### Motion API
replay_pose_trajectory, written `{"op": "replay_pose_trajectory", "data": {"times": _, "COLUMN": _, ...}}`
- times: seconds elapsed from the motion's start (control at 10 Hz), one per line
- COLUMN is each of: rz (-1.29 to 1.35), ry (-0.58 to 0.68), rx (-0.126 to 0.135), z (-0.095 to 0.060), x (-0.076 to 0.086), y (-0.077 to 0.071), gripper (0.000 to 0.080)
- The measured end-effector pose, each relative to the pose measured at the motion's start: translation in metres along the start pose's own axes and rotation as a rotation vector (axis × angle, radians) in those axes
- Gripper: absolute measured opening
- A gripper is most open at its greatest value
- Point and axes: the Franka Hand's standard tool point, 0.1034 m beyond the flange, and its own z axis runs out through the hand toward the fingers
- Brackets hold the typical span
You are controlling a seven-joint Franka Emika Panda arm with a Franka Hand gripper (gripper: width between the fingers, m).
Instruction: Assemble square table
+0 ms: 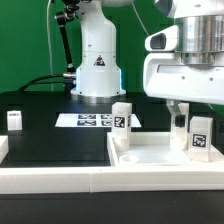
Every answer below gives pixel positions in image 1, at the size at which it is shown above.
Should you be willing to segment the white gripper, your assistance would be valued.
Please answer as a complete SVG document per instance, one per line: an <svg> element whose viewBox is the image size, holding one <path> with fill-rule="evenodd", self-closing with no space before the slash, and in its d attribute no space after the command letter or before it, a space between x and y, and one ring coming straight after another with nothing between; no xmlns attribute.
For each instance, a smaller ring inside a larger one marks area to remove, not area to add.
<svg viewBox="0 0 224 224"><path fill-rule="evenodd" d="M175 127L185 126L181 101L224 105L224 53L213 65L184 65L179 53L148 54L143 67L143 88L150 97L165 98Z"/></svg>

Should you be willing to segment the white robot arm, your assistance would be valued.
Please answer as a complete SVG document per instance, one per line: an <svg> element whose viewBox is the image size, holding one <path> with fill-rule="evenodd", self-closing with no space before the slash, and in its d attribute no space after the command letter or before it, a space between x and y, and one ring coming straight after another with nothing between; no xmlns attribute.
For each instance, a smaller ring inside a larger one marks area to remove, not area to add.
<svg viewBox="0 0 224 224"><path fill-rule="evenodd" d="M133 0L81 0L82 63L71 94L90 102L123 95L116 64L116 28L103 7ZM174 24L145 40L143 88L164 98L172 114L180 101L224 105L224 0L154 0Z"/></svg>

